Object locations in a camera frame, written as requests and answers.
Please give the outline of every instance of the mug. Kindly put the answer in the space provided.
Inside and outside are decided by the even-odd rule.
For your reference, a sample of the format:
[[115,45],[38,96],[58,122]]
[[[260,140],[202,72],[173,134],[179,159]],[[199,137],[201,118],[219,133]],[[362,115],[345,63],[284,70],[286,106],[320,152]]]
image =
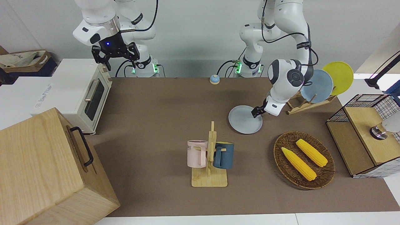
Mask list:
[[220,169],[230,169],[233,166],[234,143],[217,141],[215,144],[213,166]]
[[188,167],[203,168],[206,167],[206,150],[208,141],[190,140],[188,141]]

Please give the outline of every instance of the wooden crate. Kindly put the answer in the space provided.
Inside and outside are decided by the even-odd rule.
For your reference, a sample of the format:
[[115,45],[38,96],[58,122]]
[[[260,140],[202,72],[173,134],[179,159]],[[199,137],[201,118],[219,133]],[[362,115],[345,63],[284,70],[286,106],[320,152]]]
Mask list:
[[119,207],[93,146],[85,166],[70,128],[53,108],[0,131],[0,224],[92,225]]
[[351,175],[370,172],[400,157],[400,144],[394,136],[374,139],[369,130],[382,122],[373,107],[344,107],[349,122],[327,122]]

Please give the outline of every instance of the black handle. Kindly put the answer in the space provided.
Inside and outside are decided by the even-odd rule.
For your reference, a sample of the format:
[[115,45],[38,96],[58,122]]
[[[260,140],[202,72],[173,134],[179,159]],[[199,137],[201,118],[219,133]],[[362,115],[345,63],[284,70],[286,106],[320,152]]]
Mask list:
[[71,131],[71,132],[73,132],[73,131],[79,131],[79,134],[80,134],[80,136],[82,137],[82,141],[83,141],[83,143],[85,144],[86,150],[88,151],[88,155],[89,155],[89,161],[87,161],[87,162],[84,163],[83,165],[86,166],[86,167],[89,166],[90,164],[93,163],[93,155],[92,155],[92,152],[90,151],[89,145],[88,145],[88,143],[86,142],[85,137],[83,136],[82,130],[81,130],[79,127],[72,127],[72,128],[70,129],[70,131]]

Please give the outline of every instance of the wicker basket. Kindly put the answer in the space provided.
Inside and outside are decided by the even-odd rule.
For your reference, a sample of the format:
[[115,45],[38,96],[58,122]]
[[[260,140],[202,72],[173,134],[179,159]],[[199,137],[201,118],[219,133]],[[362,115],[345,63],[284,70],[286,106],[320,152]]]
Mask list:
[[[317,166],[306,154],[296,145],[298,139],[303,139],[317,149],[326,157],[328,163],[324,167]],[[317,178],[308,181],[302,176],[287,160],[281,147],[285,147],[296,153],[312,170]],[[328,185],[335,175],[335,163],[328,149],[315,137],[298,131],[286,132],[278,137],[274,145],[274,158],[280,172],[293,184],[307,190],[318,189]]]

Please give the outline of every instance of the yellow corn cob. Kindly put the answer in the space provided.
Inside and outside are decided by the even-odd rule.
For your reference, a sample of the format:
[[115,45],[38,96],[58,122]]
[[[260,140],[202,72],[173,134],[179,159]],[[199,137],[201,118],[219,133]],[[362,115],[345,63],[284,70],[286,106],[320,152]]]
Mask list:
[[305,140],[299,139],[296,145],[319,167],[324,167],[328,160],[313,146],[308,144]]
[[301,160],[294,152],[282,147],[283,154],[289,162],[301,173],[308,181],[313,181],[317,174],[303,160]]

